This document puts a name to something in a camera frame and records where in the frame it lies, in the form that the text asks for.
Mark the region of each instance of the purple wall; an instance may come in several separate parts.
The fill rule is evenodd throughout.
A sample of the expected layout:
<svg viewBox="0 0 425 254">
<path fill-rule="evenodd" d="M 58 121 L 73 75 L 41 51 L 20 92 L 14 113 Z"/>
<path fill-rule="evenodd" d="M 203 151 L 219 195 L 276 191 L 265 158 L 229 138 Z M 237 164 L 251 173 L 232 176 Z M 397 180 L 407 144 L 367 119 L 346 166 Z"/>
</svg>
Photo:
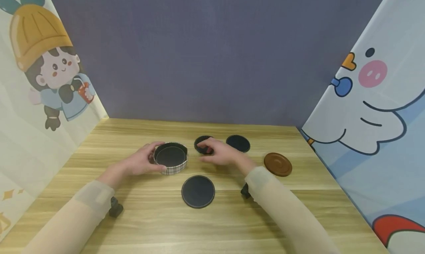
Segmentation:
<svg viewBox="0 0 425 254">
<path fill-rule="evenodd" d="M 301 126 L 381 0 L 53 0 L 110 117 Z"/>
</svg>

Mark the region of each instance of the backdrop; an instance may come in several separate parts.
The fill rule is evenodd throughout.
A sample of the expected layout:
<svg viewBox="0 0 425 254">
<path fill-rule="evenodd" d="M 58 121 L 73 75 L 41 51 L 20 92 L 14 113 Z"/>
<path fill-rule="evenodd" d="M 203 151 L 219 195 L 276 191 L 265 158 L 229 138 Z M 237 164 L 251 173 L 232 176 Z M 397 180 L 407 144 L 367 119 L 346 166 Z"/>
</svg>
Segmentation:
<svg viewBox="0 0 425 254">
<path fill-rule="evenodd" d="M 51 0 L 0 0 L 0 69 L 1 241 L 106 112 Z"/>
<path fill-rule="evenodd" d="M 110 117 L 301 126 L 381 0 L 53 0 Z"/>
<path fill-rule="evenodd" d="M 425 249 L 424 0 L 383 0 L 303 126 L 391 254 Z"/>
</svg>

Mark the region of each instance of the plaid round box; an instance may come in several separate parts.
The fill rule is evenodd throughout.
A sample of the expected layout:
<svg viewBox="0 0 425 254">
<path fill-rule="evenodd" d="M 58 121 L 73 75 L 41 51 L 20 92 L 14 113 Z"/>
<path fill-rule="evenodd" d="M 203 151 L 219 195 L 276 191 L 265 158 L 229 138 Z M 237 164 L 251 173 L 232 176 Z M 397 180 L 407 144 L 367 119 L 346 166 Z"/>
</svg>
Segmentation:
<svg viewBox="0 0 425 254">
<path fill-rule="evenodd" d="M 177 142 L 167 142 L 153 153 L 155 164 L 163 164 L 167 170 L 163 175 L 174 175 L 181 172 L 187 164 L 187 147 Z"/>
</svg>

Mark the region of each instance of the round lid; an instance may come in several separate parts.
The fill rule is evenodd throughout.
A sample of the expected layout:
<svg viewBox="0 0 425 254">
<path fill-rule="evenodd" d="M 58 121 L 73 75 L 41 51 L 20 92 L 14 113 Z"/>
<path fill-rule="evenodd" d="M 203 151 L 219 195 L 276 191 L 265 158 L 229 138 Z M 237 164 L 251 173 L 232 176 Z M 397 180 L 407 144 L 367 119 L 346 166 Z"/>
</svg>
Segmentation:
<svg viewBox="0 0 425 254">
<path fill-rule="evenodd" d="M 205 148 L 198 147 L 199 142 L 204 141 L 208 138 L 211 138 L 211 136 L 200 136 L 195 140 L 195 149 L 199 153 L 201 153 L 201 154 L 213 154 L 214 153 L 214 151 L 212 151 L 211 153 L 207 153 L 208 147 L 205 147 Z"/>
<path fill-rule="evenodd" d="M 277 176 L 288 176 L 292 172 L 292 165 L 288 158 L 275 152 L 265 156 L 265 166 L 272 174 Z"/>
<path fill-rule="evenodd" d="M 247 152 L 251 148 L 251 144 L 249 144 L 249 141 L 245 137 L 240 135 L 232 135 L 228 137 L 226 143 L 241 152 Z"/>
<path fill-rule="evenodd" d="M 208 206 L 214 199 L 214 184 L 205 176 L 192 176 L 182 186 L 184 202 L 193 208 Z"/>
<path fill-rule="evenodd" d="M 186 160 L 184 150 L 177 146 L 170 146 L 159 150 L 156 155 L 156 162 L 166 167 L 176 167 Z"/>
</svg>

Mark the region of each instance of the yellow hat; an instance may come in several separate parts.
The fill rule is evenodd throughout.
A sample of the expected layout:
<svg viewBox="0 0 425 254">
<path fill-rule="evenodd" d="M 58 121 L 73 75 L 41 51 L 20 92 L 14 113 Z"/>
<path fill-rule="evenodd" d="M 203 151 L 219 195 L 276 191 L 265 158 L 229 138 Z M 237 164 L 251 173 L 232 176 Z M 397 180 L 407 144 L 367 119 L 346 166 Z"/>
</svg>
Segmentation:
<svg viewBox="0 0 425 254">
<path fill-rule="evenodd" d="M 16 63 L 23 72 L 48 50 L 73 46 L 61 20 L 49 10 L 33 4 L 23 5 L 14 13 L 10 41 Z"/>
</svg>

